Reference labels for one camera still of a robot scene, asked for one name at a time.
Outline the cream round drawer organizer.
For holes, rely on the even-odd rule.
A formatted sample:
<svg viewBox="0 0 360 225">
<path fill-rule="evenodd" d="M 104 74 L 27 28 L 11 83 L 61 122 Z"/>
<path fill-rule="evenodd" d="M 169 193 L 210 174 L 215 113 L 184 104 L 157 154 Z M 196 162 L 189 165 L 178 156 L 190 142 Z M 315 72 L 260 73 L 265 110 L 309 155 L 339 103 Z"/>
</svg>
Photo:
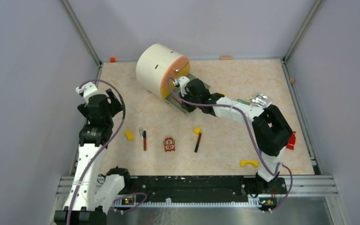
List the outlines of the cream round drawer organizer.
<svg viewBox="0 0 360 225">
<path fill-rule="evenodd" d="M 197 79 L 190 73 L 187 56 L 161 44 L 153 44 L 140 56 L 135 74 L 137 81 L 148 91 L 183 113 L 189 113 L 172 99 L 175 96 L 181 101 L 185 85 Z"/>
</svg>

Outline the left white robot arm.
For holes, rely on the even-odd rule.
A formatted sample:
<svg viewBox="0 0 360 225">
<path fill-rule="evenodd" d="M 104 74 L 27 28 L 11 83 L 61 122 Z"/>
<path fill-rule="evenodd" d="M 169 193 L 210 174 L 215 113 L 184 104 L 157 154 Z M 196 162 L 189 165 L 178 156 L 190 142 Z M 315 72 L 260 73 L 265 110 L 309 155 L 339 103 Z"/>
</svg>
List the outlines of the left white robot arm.
<svg viewBox="0 0 360 225">
<path fill-rule="evenodd" d="M 68 197 L 53 221 L 57 225 L 105 225 L 115 197 L 130 191 L 132 182 L 124 175 L 107 175 L 100 189 L 97 179 L 108 144 L 124 124 L 126 107 L 119 91 L 108 82 L 100 91 L 96 83 L 85 81 L 75 91 L 84 98 L 77 109 L 86 119 L 79 132 L 78 160 Z"/>
</svg>

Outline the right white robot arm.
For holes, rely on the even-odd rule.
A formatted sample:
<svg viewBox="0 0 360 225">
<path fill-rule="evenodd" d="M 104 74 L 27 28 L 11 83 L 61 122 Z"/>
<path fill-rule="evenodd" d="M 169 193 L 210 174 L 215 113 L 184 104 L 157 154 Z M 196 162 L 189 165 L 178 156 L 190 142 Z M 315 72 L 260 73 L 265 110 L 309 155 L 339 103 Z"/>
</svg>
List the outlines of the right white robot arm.
<svg viewBox="0 0 360 225">
<path fill-rule="evenodd" d="M 181 108 L 187 112 L 199 109 L 204 114 L 226 118 L 246 126 L 261 163 L 255 177 L 257 190 L 251 196 L 257 197 L 260 192 L 269 193 L 275 187 L 279 168 L 283 166 L 284 150 L 293 135 L 280 109 L 273 104 L 267 107 L 246 105 L 224 94 L 210 93 L 200 79 L 169 77 L 165 83 L 174 98 L 180 102 Z"/>
</svg>

